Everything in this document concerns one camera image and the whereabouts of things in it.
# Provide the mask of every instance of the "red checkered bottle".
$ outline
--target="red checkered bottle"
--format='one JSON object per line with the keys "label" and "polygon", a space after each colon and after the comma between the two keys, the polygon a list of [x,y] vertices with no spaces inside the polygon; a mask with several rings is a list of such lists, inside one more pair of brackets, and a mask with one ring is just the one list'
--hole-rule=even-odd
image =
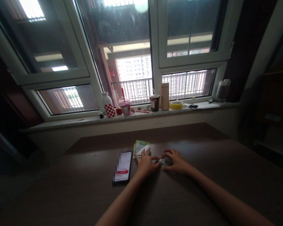
{"label": "red checkered bottle", "polygon": [[102,93],[102,95],[103,95],[103,104],[105,107],[106,115],[108,118],[113,118],[116,114],[115,114],[112,100],[108,96],[108,93]]}

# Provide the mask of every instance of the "white window frame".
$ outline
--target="white window frame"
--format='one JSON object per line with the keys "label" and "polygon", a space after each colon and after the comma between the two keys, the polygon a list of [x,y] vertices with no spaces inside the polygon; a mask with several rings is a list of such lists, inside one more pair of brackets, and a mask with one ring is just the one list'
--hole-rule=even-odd
{"label": "white window frame", "polygon": [[[58,71],[50,73],[39,73],[29,74],[25,67],[22,65],[18,55],[14,52],[12,46],[7,40],[5,34],[0,28],[0,56],[5,61],[6,65],[12,72],[11,75],[15,81],[21,85],[28,98],[32,101],[33,105],[36,107],[38,112],[41,114],[45,121],[57,121],[57,120],[67,120],[67,119],[77,119],[82,117],[98,116],[99,111],[104,112],[104,106],[102,102],[102,92],[103,88],[99,80],[95,62],[93,60],[87,37],[82,25],[82,21],[74,0],[64,0],[63,4],[59,0],[53,0],[55,6],[57,5],[57,12],[59,17],[63,18],[63,27],[67,32],[67,38],[70,39],[71,47],[75,47],[74,54],[78,55],[76,58],[77,65],[79,69],[73,69],[68,71]],[[198,64],[181,65],[176,64],[175,67],[168,65],[168,67],[160,68],[160,47],[159,47],[159,35],[158,29],[158,1],[149,1],[149,14],[150,14],[150,29],[151,29],[151,48],[152,48],[152,66],[153,66],[153,82],[156,93],[160,94],[162,75],[186,72],[193,70],[203,70],[208,68],[216,68],[215,79],[213,81],[213,88],[211,95],[208,97],[199,97],[196,99],[187,99],[186,103],[193,103],[199,101],[206,101],[215,98],[217,92],[217,86],[219,81],[223,79],[227,61],[218,62],[202,62]],[[48,111],[46,103],[44,103],[41,97],[38,95],[36,90],[40,89],[53,89],[57,87],[68,87],[82,84],[90,84],[93,93],[95,95],[99,110],[77,112],[64,115],[51,115]]]}
{"label": "white window frame", "polygon": [[243,0],[228,0],[217,51],[176,57],[167,57],[168,1],[157,0],[157,2],[158,5],[156,9],[159,9],[157,12],[157,17],[159,30],[158,46],[160,68],[222,61],[228,59],[238,25]]}
{"label": "white window frame", "polygon": [[53,0],[53,4],[56,8],[56,12],[70,44],[73,56],[77,64],[77,68],[69,68],[68,70],[56,72],[52,71],[45,73],[29,73],[15,53],[6,35],[0,28],[0,48],[4,48],[4,52],[0,51],[0,55],[6,62],[8,68],[13,72],[13,77],[15,78],[18,85],[51,82],[62,79],[84,78],[90,76],[65,4],[59,0]]}
{"label": "white window frame", "polygon": [[[152,45],[152,66],[153,66],[153,80],[154,80],[154,88],[156,93],[161,93],[161,83],[162,83],[162,76],[165,74],[172,74],[172,73],[179,73],[179,72],[187,72],[193,70],[204,70],[208,68],[216,68],[215,78],[212,81],[213,86],[211,90],[211,95],[207,97],[198,97],[195,99],[185,99],[186,103],[195,103],[200,101],[207,101],[210,99],[216,98],[217,87],[221,80],[223,80],[227,61],[215,61],[215,62],[206,62],[206,63],[199,63],[199,64],[191,64],[182,65],[182,63],[168,65],[168,67],[160,68],[160,46],[159,46],[159,34],[160,30],[158,29],[158,9],[159,9],[159,1],[161,0],[150,0],[149,10],[150,10],[150,25],[151,25],[151,45]],[[181,59],[182,57],[171,57],[171,59]]]}

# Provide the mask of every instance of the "white wall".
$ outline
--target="white wall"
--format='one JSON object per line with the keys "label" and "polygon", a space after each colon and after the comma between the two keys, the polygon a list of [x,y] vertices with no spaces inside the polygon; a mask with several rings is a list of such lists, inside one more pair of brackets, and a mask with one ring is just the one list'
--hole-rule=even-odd
{"label": "white wall", "polygon": [[82,137],[206,122],[229,137],[237,139],[238,121],[239,109],[234,107],[48,130],[30,133],[28,136],[45,153],[46,160],[53,163]]}

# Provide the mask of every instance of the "tape roll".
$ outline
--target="tape roll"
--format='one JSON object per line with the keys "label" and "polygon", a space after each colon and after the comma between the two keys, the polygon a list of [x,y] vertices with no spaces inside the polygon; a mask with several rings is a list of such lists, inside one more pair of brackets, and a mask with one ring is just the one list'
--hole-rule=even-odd
{"label": "tape roll", "polygon": [[180,110],[180,109],[182,109],[182,102],[180,102],[180,101],[172,102],[172,103],[170,103],[170,107],[174,110]]}

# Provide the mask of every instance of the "balcony railing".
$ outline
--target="balcony railing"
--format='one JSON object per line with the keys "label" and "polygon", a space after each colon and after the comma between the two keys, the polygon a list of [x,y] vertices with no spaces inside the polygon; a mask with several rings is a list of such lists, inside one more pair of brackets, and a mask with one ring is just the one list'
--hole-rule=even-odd
{"label": "balcony railing", "polygon": [[53,93],[65,112],[84,110],[84,106],[75,87],[53,89]]}
{"label": "balcony railing", "polygon": [[131,104],[143,104],[150,102],[148,97],[153,93],[152,78],[114,82],[112,84],[118,98],[122,96],[121,88],[123,88],[124,94],[130,98]]}
{"label": "balcony railing", "polygon": [[[172,75],[163,75],[162,83],[169,83],[170,100],[203,96],[204,81],[207,71],[184,72]],[[152,78],[112,83],[117,97],[122,96],[121,88],[125,96],[130,98],[131,104],[143,104],[150,102],[152,95]]]}

